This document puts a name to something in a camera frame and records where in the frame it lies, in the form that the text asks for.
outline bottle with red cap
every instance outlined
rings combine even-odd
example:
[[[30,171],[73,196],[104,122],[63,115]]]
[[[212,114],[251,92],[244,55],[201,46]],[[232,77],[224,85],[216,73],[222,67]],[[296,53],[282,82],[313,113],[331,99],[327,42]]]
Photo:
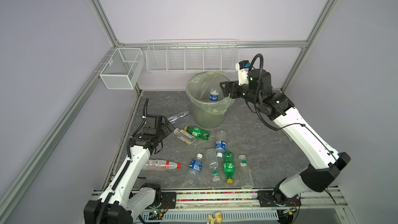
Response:
[[[142,167],[143,170],[170,170],[179,169],[181,163],[175,163],[171,161],[161,159],[148,159],[147,163]]]

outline divided wire rack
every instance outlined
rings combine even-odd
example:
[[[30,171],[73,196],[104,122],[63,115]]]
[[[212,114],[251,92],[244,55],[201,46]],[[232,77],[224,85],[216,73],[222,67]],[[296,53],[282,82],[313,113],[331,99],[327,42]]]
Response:
[[[118,47],[99,75],[109,89],[134,89],[144,62],[140,48]]]
[[[235,63],[239,62],[237,40],[150,40],[147,43],[147,70],[151,73],[235,72]]]

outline trash bin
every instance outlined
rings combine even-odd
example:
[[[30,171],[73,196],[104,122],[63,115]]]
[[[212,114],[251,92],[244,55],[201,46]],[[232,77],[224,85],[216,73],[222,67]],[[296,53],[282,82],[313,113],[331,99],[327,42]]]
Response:
[[[220,71],[202,72],[193,76],[187,83],[186,93],[192,102],[195,122],[205,128],[215,128],[224,120],[226,109],[234,103],[234,99],[224,97],[220,82],[229,78]],[[218,101],[207,102],[212,89],[217,89]]]

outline plastic bottle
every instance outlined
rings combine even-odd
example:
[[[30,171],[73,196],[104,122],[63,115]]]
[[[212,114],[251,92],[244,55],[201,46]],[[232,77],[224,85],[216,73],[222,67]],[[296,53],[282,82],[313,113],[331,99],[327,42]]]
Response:
[[[147,163],[142,167],[143,170],[170,170],[179,169],[181,167],[180,163],[175,163],[167,160],[149,159]]]
[[[194,136],[179,128],[174,129],[174,134],[177,135],[177,138],[181,139],[186,144],[191,144],[193,143],[193,141],[196,140]]]
[[[209,131],[203,130],[199,127],[185,127],[184,130],[187,131],[192,136],[203,139],[203,140],[208,140],[209,136],[210,136]]]
[[[226,151],[226,132],[218,130],[216,134],[216,154],[218,158],[222,158],[222,154]]]
[[[172,124],[176,124],[176,123],[179,123],[179,122],[185,120],[189,116],[191,116],[191,113],[189,112],[189,110],[184,110],[184,111],[179,112],[173,116],[168,117],[167,120]]]
[[[253,177],[251,176],[250,167],[246,163],[246,156],[239,155],[238,159],[240,162],[239,175],[240,175],[240,181],[242,183],[242,189],[252,189],[254,186]]]
[[[212,89],[210,91],[209,102],[215,102],[218,100],[218,92],[217,89]]]
[[[234,154],[232,152],[225,152],[224,154],[224,173],[226,176],[226,183],[233,184],[232,177],[235,174]]]
[[[202,154],[198,153],[196,158],[192,159],[182,187],[195,187],[202,169],[202,157]]]
[[[218,161],[216,157],[216,151],[214,149],[206,150],[206,161],[210,168],[213,170],[211,179],[213,182],[220,180],[220,174],[217,171]]]

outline metal beam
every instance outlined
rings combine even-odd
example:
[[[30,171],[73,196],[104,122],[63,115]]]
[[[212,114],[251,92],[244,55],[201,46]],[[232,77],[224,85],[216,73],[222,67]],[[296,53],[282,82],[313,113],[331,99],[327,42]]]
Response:
[[[106,36],[108,37],[109,42],[111,43],[112,47],[118,46],[120,43],[116,38],[115,33],[113,32],[111,23],[109,22],[105,11],[102,8],[100,0],[87,0],[96,15],[99,23],[101,24]]]
[[[156,43],[156,46],[176,46],[178,45],[203,45],[206,42],[198,43],[182,43],[182,42],[167,42],[167,43]],[[147,50],[148,43],[135,43],[135,44],[120,44],[119,47],[138,47],[142,50]],[[293,40],[293,41],[247,41],[238,42],[238,48],[256,48],[256,47],[307,47],[307,41],[305,40]]]
[[[84,84],[77,96],[73,99],[72,103],[68,106],[50,133],[43,140],[42,144],[36,150],[35,154],[26,164],[22,172],[18,175],[11,187],[1,198],[0,224],[6,223],[11,217],[11,214],[16,209],[19,202],[22,200],[23,196],[32,185],[33,181],[36,179],[41,169],[44,167],[45,163],[57,147],[69,126],[72,124],[84,103],[87,101],[88,97],[91,95],[92,91],[97,85],[98,79],[100,78],[100,71],[103,69],[105,63],[115,51],[115,48],[111,48],[111,50],[109,50],[100,65],[97,66],[86,84]]]
[[[329,18],[331,12],[333,11],[334,7],[336,6],[338,0],[328,0],[325,6],[322,9],[321,14],[319,15],[317,21],[315,22],[314,27],[312,28],[310,35],[307,39],[307,47],[302,47],[301,52],[299,53],[293,67],[291,68],[289,74],[286,77],[285,82],[282,85],[282,91],[286,91],[286,89],[291,84],[294,76],[296,75],[297,71],[299,70],[302,62],[308,55],[309,50],[311,50],[312,45],[314,44],[316,38],[319,36],[323,26],[325,25],[327,19]]]

